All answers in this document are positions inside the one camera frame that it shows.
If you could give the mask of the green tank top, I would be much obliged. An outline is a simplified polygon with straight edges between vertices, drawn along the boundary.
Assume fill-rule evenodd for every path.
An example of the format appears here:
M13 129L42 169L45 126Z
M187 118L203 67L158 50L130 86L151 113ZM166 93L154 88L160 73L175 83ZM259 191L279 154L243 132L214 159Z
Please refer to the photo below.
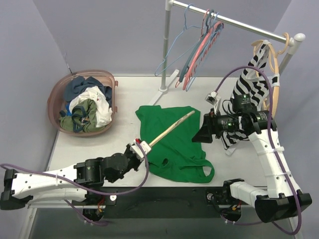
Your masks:
M190 106L162 108L141 106L136 116L141 122L140 137L150 143L178 119L189 118L152 146L148 154L150 173L175 182L209 183L215 170L200 143L192 142L199 131L200 111Z

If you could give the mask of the cream yellow hanger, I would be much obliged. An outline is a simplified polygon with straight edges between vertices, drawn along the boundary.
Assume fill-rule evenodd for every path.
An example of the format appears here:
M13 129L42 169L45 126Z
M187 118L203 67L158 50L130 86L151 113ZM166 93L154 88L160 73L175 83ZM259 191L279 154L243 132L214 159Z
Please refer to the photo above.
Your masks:
M195 113L194 110L190 111L179 120L174 122L170 127L168 127L164 132L162 132L159 136L157 136L152 142L149 143L150 147L153 147L156 143L158 143L161 139L163 139L166 135L168 135L171 131L173 131L176 127L178 127L181 123L183 123L186 119L188 119L191 115Z

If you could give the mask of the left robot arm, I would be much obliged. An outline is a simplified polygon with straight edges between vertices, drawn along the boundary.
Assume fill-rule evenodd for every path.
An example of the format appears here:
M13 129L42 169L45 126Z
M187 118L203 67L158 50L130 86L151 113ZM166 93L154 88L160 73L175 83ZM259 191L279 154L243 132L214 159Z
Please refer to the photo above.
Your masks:
M137 171L151 151L146 142L128 144L124 153L87 159L62 169L35 172L3 164L4 190L0 195L1 210L17 210L40 201L73 200L97 204L105 182L123 179L130 170Z

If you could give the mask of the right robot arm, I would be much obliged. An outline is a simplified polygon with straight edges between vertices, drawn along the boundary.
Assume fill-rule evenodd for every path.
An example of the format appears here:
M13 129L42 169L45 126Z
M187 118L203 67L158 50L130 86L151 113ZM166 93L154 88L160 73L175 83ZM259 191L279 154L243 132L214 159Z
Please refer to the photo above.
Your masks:
M214 107L203 117L203 124L193 142L212 143L224 133L243 132L253 144L266 178L267 189L261 190L242 179L224 182L222 200L232 203L236 199L252 206L264 223L296 217L312 204L309 193L303 193L294 180L279 143L275 121L269 111L258 111L249 94L235 96L233 113L221 115L220 97L213 91L206 101Z

